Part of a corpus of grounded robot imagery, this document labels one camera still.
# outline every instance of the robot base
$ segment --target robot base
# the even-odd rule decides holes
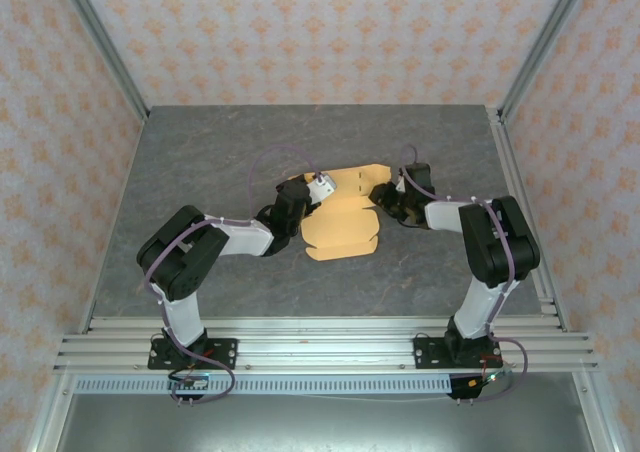
[[[453,317],[444,337],[413,339],[416,369],[497,369],[502,367],[501,353],[489,337],[462,338]]]
[[[199,355],[205,355],[212,360],[216,360],[230,369],[236,367],[236,357],[238,355],[237,339],[207,338],[198,339],[197,347],[189,349]],[[147,367],[150,370],[182,370],[193,365],[194,359],[180,352],[173,341],[168,337],[158,337],[151,341],[151,351]],[[216,366],[206,362],[196,362],[196,369],[217,369]]]

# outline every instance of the mounting plate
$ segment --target mounting plate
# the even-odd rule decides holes
[[[209,358],[223,363],[230,369],[235,369],[238,356],[237,339],[208,338],[205,342],[205,351],[212,350]],[[189,365],[184,357],[175,349],[170,340],[158,337],[151,341],[151,351],[147,367],[150,370],[178,370]],[[218,369],[206,362],[199,362],[196,369]]]
[[[473,353],[467,352],[459,363],[456,363],[449,354],[444,338],[416,337],[413,339],[413,358],[416,369],[482,369],[485,365],[484,357],[502,356],[499,345],[488,339],[486,342],[482,341],[474,345]],[[487,359],[487,368],[501,367],[501,359]]]

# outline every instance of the orange floral wallpaper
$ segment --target orange floral wallpaper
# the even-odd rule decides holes
[[[139,122],[67,0],[0,0],[0,436],[25,450]]]
[[[575,329],[640,450],[640,0],[582,0],[509,132]]]
[[[500,105],[556,0],[92,0],[147,105]]]

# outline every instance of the gray stone table surface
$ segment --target gray stone table surface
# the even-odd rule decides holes
[[[306,150],[322,170],[400,165],[416,145],[440,193],[507,193],[484,107],[422,105],[154,107],[142,132],[98,285],[95,316],[157,316],[136,264],[141,245],[180,207],[248,217],[247,174],[272,144]],[[274,152],[258,167],[256,208],[283,179],[309,171]],[[462,236],[402,228],[383,212],[372,255],[316,262],[301,236],[269,258],[221,257],[200,288],[202,316],[449,315],[471,279]],[[503,313],[540,312],[529,278]]]

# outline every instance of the enclosure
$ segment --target enclosure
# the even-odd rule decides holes
[[[0,427],[16,450],[639,447],[637,0],[0,10]],[[246,219],[311,172],[273,151],[248,191],[277,144],[394,180],[413,144],[439,194],[515,197],[542,260],[496,335],[522,342],[526,382],[473,408],[443,398],[456,370],[419,369],[412,339],[465,299],[465,243],[375,207],[370,255],[316,261],[296,236],[220,257],[198,302],[210,336],[238,339],[236,389],[176,408],[147,368],[162,320],[136,254],[184,205]],[[519,377],[522,353],[502,352]]]

